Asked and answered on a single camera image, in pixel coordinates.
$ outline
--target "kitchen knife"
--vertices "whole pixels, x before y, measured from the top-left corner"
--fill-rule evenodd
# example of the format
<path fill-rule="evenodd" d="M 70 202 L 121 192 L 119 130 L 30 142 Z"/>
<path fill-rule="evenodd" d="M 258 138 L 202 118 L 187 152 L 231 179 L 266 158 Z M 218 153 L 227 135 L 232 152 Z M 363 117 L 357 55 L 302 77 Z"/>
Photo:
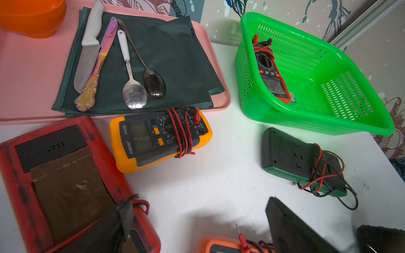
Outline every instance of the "kitchen knife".
<path fill-rule="evenodd" d="M 82 50 L 73 81 L 73 86 L 79 93 L 81 93 L 84 84 L 93 70 L 98 51 L 100 50 L 100 43 L 97 40 L 97 36 L 101 30 L 101 16 L 103 12 L 103 4 L 95 2 L 87 19 L 86 29 L 84 30 L 83 40 L 81 41 Z"/>
<path fill-rule="evenodd" d="M 107 57 L 108 51 L 110 51 L 111 45 L 114 42 L 114 38 L 117 33 L 117 26 L 117 19 L 115 17 L 112 17 L 102 38 L 101 49 L 97 55 L 97 60 L 93 72 L 84 85 L 84 88 L 81 90 L 81 94 L 75 99 L 76 108 L 81 112 L 87 112 L 96 104 L 98 78 L 100 76 L 100 71 L 104 64 L 105 58 Z"/>

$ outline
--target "basket rim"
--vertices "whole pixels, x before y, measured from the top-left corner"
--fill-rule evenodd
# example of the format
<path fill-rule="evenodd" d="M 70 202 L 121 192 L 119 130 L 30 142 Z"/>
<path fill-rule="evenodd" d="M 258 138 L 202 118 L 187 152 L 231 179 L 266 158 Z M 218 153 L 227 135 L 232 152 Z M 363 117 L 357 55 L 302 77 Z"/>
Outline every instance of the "basket rim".
<path fill-rule="evenodd" d="M 280 26 L 280 25 L 285 26 L 286 24 L 284 24 L 278 20 L 272 19 L 271 17 L 260 14 L 260 13 L 248 12 L 242 16 L 242 18 L 241 18 L 242 40 L 245 45 L 247 59 L 248 59 L 250 66 L 254 66 L 254 67 L 258 68 L 256 61 L 253 62 L 253 59 L 255 59 L 256 57 L 254 57 L 252 39 L 249 38 L 249 34 L 248 34 L 249 27 L 248 27 L 247 23 L 250 19 L 267 19 L 269 22 L 273 23 L 274 26 Z M 318 46 L 323 47 L 323 48 L 326 47 L 328 50 L 331 50 L 333 53 L 336 53 L 340 58 L 342 58 L 345 61 L 348 61 L 349 64 L 353 65 L 353 67 L 355 67 L 355 69 L 357 71 L 361 72 L 360 69 L 357 67 L 357 65 L 355 65 L 355 63 L 344 52 L 342 52 L 337 47 L 335 47 L 335 46 L 327 43 L 326 41 L 321 40 L 320 38 L 317 38 L 311 34 L 303 32 L 303 31 L 299 30 L 298 28 L 290 26 L 290 29 L 292 30 L 292 32 L 295 35 L 303 37 L 303 38 L 305 38 L 305 40 L 309 39 L 312 43 L 316 43 Z M 254 83 L 263 83 L 258 70 L 251 71 L 250 74 L 252 75 L 252 79 L 253 79 Z M 363 74 L 361 74 L 359 76 L 362 79 L 362 82 L 366 81 L 369 84 L 368 80 L 366 79 L 366 77 Z M 302 108 L 293 108 L 293 110 L 292 110 L 290 106 L 287 106 L 286 104 L 281 102 L 279 99 L 277 99 L 276 96 L 274 96 L 266 88 L 264 83 L 263 83 L 263 85 L 256 85 L 256 87 L 257 87 L 258 91 L 260 92 L 260 94 L 262 95 L 262 97 L 271 106 L 273 106 L 275 109 L 277 109 L 287 115 L 291 115 L 291 116 L 294 116 L 297 118 L 303 118 L 302 115 L 305 115 L 305 118 L 307 120 L 314 120 L 314 121 L 318 121 L 318 122 L 329 124 L 329 125 L 332 123 L 337 126 L 342 126 L 345 128 L 355 128 L 355 129 L 359 129 L 360 131 L 372 132 L 374 134 L 383 135 L 383 136 L 392 135 L 395 131 L 394 122 L 393 122 L 388 110 L 385 108 L 385 106 L 382 102 L 380 102 L 380 103 L 377 102 L 376 104 L 373 104 L 373 108 L 374 108 L 374 111 L 376 111 L 376 112 L 378 111 L 378 113 L 381 116 L 381 120 L 390 121 L 389 126 L 387 128 L 380 128 L 380 127 L 377 127 L 374 125 L 368 125 L 368 124 L 361 123 L 358 121 L 347 120 L 347 119 L 335 117 L 332 115 L 321 114 L 318 112 L 309 111 L 309 110 L 305 110 Z M 380 98 L 378 97 L 376 92 L 374 92 L 372 94 L 372 96 L 373 96 L 374 100 L 380 100 Z"/>

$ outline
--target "black wire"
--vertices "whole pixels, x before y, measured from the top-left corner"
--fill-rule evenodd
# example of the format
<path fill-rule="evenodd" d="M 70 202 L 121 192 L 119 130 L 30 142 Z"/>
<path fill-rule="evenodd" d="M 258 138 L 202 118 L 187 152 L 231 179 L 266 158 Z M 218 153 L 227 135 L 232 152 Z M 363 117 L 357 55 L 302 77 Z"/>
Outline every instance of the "black wire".
<path fill-rule="evenodd" d="M 328 151 L 328 150 L 323 150 L 323 152 L 327 152 L 327 153 L 329 153 L 329 154 L 335 156 L 336 158 L 338 158 L 340 161 L 342 161 L 340 157 L 336 156 L 334 153 L 332 153 L 332 152 L 330 152 L 330 151 Z M 342 187 L 342 188 L 349 190 L 349 191 L 353 194 L 353 196 L 354 196 L 354 198 L 355 198 L 355 200 L 356 200 L 356 205 L 355 205 L 354 207 L 349 207 L 348 205 L 346 205 L 346 204 L 342 201 L 342 199 L 340 199 L 340 197 L 339 197 L 339 196 L 336 194 L 336 192 L 335 192 L 335 190 L 336 190 L 338 187 L 332 189 L 331 187 L 329 187 L 329 185 L 326 183 L 325 180 L 323 180 L 323 183 L 326 185 L 326 187 L 329 189 L 329 191 L 328 191 L 327 193 L 323 194 L 323 195 L 320 195 L 318 192 L 314 192 L 314 191 L 313 191 L 313 188 L 312 188 L 312 185 L 310 185 L 310 187 L 309 187 L 310 190 L 307 190 L 307 189 L 303 189 L 303 190 L 304 190 L 304 191 L 307 191 L 307 192 L 309 192 L 309 193 L 312 193 L 314 196 L 319 197 L 319 198 L 325 197 L 325 196 L 330 195 L 330 194 L 332 193 L 332 194 L 335 195 L 335 197 L 336 197 L 347 209 L 356 210 L 357 207 L 358 207 L 358 198 L 357 198 L 357 194 L 355 193 L 355 191 L 353 190 L 353 188 L 352 188 L 352 187 L 349 185 L 349 183 L 335 170 L 335 168 L 333 168 L 333 166 L 332 166 L 330 163 L 328 163 L 328 162 L 327 162 L 325 159 L 323 159 L 322 157 L 321 157 L 321 160 L 320 160 L 320 161 L 323 161 L 325 164 L 329 165 L 329 167 L 332 168 L 332 170 L 336 173 L 336 175 L 345 183 L 345 186 Z M 312 176 L 311 181 L 315 180 L 315 175 L 316 175 L 316 174 L 319 174 L 319 165 L 320 165 L 320 164 L 321 164 L 321 163 L 318 164 L 317 170 L 315 171 L 314 176 Z M 300 184 L 298 184 L 298 183 L 297 183 L 297 186 L 298 186 L 299 189 L 302 188 L 302 186 L 301 186 Z"/>
<path fill-rule="evenodd" d="M 138 193 L 134 194 L 134 195 L 130 196 L 128 199 L 133 200 L 134 198 L 139 198 L 139 194 Z"/>
<path fill-rule="evenodd" d="M 251 244 L 253 247 L 255 247 L 259 253 L 264 253 L 264 251 L 262 250 L 262 248 L 260 247 L 259 244 L 257 244 L 257 242 L 251 241 L 251 240 L 246 240 L 247 243 Z"/>
<path fill-rule="evenodd" d="M 260 240 L 259 245 L 264 245 L 266 247 L 267 251 L 269 253 L 272 253 L 271 248 L 269 247 L 269 245 L 273 246 L 273 243 L 268 243 L 268 242 L 265 242 L 263 240 Z"/>

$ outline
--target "white knife handle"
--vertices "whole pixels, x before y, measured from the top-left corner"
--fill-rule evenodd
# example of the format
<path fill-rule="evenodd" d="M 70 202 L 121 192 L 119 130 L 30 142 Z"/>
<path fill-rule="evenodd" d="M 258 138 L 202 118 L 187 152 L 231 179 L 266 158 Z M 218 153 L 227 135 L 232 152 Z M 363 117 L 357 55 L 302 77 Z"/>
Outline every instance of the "white knife handle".
<path fill-rule="evenodd" d="M 123 30 L 118 30 L 117 32 L 119 45 L 121 47 L 122 56 L 124 57 L 124 61 L 130 60 L 129 59 L 129 51 L 128 51 L 128 42 L 126 40 L 126 35 Z"/>
<path fill-rule="evenodd" d="M 82 46 L 98 45 L 100 42 L 97 36 L 101 30 L 101 16 L 104 12 L 104 6 L 100 2 L 94 2 L 93 8 L 90 11 L 89 18 L 87 19 L 86 30 L 84 30 Z"/>

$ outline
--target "red wire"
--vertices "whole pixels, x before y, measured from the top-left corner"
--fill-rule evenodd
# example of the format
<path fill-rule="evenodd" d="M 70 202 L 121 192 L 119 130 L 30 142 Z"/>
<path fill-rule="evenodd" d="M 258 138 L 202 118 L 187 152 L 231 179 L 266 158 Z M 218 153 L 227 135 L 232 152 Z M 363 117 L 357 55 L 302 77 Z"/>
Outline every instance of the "red wire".
<path fill-rule="evenodd" d="M 254 52 L 255 52 L 255 53 L 257 53 L 257 52 L 259 52 L 259 51 L 266 52 L 266 53 L 270 54 L 271 57 L 272 57 L 273 60 L 274 60 L 275 58 L 274 58 L 273 51 L 271 51 L 271 50 L 269 49 L 269 47 L 270 47 L 271 45 L 272 45 L 272 44 L 270 44 L 270 45 L 268 45 L 268 46 L 265 46 L 265 47 L 254 47 Z"/>
<path fill-rule="evenodd" d="M 189 152 L 189 154 L 195 155 L 194 152 L 191 152 L 191 150 L 193 150 L 193 139 L 191 138 L 191 132 L 190 132 L 190 127 L 188 125 L 187 114 L 188 114 L 187 111 L 185 111 L 184 118 L 185 118 L 185 124 L 187 126 L 188 137 L 189 137 L 189 141 L 190 141 L 190 152 Z"/>
<path fill-rule="evenodd" d="M 184 150 L 183 150 L 183 147 L 182 147 L 182 145 L 181 145 L 179 131 L 178 131 L 178 129 L 177 129 L 177 125 L 175 124 L 175 119 L 174 119 L 174 117 L 173 117 L 173 115 L 172 115 L 171 110 L 173 111 L 173 114 L 174 114 L 174 116 L 176 117 L 177 122 L 179 123 L 180 129 L 181 129 L 181 133 L 183 134 L 182 137 L 183 137 L 184 143 L 185 143 Z M 186 124 L 186 126 L 187 126 L 187 133 L 188 133 L 188 135 L 186 134 L 186 132 L 185 132 L 185 130 L 184 130 L 183 124 L 182 124 L 181 121 L 180 121 L 180 118 L 179 118 L 179 115 L 177 114 L 177 111 L 176 111 L 174 108 L 171 108 L 171 110 L 170 110 L 170 109 L 166 109 L 166 112 L 168 113 L 168 115 L 169 115 L 169 117 L 170 117 L 170 119 L 171 119 L 171 121 L 172 121 L 173 128 L 174 128 L 174 130 L 175 130 L 175 132 L 176 132 L 177 143 L 179 144 L 179 156 L 178 156 L 178 158 L 182 158 L 183 156 L 185 156 L 185 155 L 187 155 L 187 154 L 195 155 L 194 152 L 191 152 L 192 149 L 193 149 L 193 139 L 192 139 L 192 137 L 191 137 L 190 127 L 189 127 L 189 124 L 188 124 L 188 119 L 187 119 L 187 114 L 188 114 L 188 113 L 187 113 L 187 111 L 185 111 L 185 113 L 184 113 L 184 119 L 185 119 L 185 124 Z"/>
<path fill-rule="evenodd" d="M 176 132 L 177 142 L 178 142 L 178 144 L 179 144 L 179 149 L 180 149 L 180 153 L 179 153 L 179 155 L 180 155 L 180 154 L 182 153 L 182 150 L 181 150 L 181 143 L 180 143 L 179 132 L 177 131 L 177 127 L 176 127 L 176 124 L 175 124 L 175 120 L 174 120 L 174 118 L 173 118 L 173 116 L 172 116 L 172 113 L 170 112 L 169 109 L 166 109 L 166 111 L 167 111 L 167 114 L 169 114 L 170 119 L 172 120 L 173 128 L 175 129 L 175 132 Z"/>
<path fill-rule="evenodd" d="M 176 112 L 176 110 L 175 110 L 174 108 L 172 108 L 172 110 L 173 110 L 173 112 L 174 112 L 174 115 L 176 116 L 177 122 L 178 122 L 179 125 L 180 125 L 180 129 L 181 129 L 181 131 L 183 132 L 183 139 L 184 139 L 184 142 L 185 142 L 185 147 L 184 147 L 184 152 L 183 152 L 183 153 L 180 152 L 180 156 L 179 156 L 179 158 L 182 158 L 183 156 L 186 155 L 187 148 L 188 148 L 188 140 L 186 139 L 187 136 L 186 136 L 186 134 L 185 134 L 185 131 L 184 131 L 184 128 L 183 128 L 183 124 L 182 124 L 181 121 L 180 121 L 179 115 L 177 114 L 177 112 Z"/>
<path fill-rule="evenodd" d="M 315 162 L 315 167 L 316 167 L 316 166 L 318 165 L 318 162 L 321 160 L 321 157 L 325 160 L 325 155 L 324 155 L 324 152 L 322 151 L 321 147 L 320 147 L 318 144 L 314 143 L 314 146 L 318 147 L 318 149 L 320 150 L 319 157 L 318 157 L 318 159 L 317 159 L 316 162 Z M 330 152 L 330 151 L 328 151 L 328 152 L 331 153 L 331 154 L 333 154 L 333 155 L 335 155 L 335 156 L 336 156 L 337 158 L 339 158 L 339 160 L 342 162 L 342 170 L 338 173 L 338 174 L 342 174 L 343 171 L 345 170 L 345 163 L 344 163 L 343 160 L 342 160 L 338 155 L 336 155 L 335 153 Z M 309 184 L 307 184 L 306 186 L 301 187 L 300 190 L 303 190 L 303 189 L 305 189 L 305 188 L 311 186 L 313 183 L 318 182 L 318 181 L 320 180 L 321 182 L 319 183 L 319 187 L 318 187 L 318 189 L 315 191 L 315 192 L 319 192 L 319 191 L 321 190 L 322 183 L 323 183 L 323 180 L 324 180 L 325 178 L 337 176 L 337 174 L 326 175 L 326 176 L 325 176 L 325 171 L 326 171 L 326 162 L 324 162 L 324 168 L 323 168 L 323 171 L 322 171 L 322 176 L 320 176 L 320 177 L 318 177 L 317 179 L 311 181 L 311 182 L 310 182 Z"/>

